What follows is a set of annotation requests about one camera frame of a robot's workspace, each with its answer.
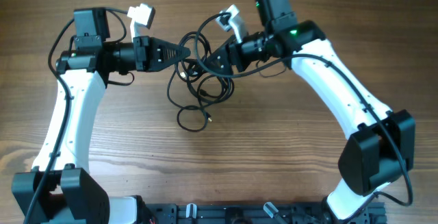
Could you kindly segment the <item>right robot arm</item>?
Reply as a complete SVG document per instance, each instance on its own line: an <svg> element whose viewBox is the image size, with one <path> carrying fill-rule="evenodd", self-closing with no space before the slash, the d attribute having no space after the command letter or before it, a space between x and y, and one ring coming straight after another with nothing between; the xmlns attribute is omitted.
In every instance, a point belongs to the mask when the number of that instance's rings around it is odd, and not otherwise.
<svg viewBox="0 0 438 224"><path fill-rule="evenodd" d="M379 101L346 68L313 21L299 21L289 0L255 0L263 30L248 33L236 6L212 16L233 35L201 67L223 78L248 75L248 66L282 62L303 78L337 119L346 137L339 157L341 180L322 204L298 203L281 215L273 203L264 212L278 223L385 223L377 198L407 178L413 168L415 120Z"/></svg>

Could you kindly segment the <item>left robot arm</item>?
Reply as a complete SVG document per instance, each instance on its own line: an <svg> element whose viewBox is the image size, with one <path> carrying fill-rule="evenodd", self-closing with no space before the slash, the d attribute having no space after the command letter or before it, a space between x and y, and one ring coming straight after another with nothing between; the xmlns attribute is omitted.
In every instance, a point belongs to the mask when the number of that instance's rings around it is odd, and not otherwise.
<svg viewBox="0 0 438 224"><path fill-rule="evenodd" d="M68 50L49 69L57 83L57 99L44 144L31 170L17 173L12 194L26 223L156 223L142 198L110 197L90 176L89 150L96 111L113 72L129 75L162 71L189 56L190 50L158 38L143 36L154 9L131 7L124 39L110 40L108 14L115 8L85 8L73 13L75 27Z"/></svg>

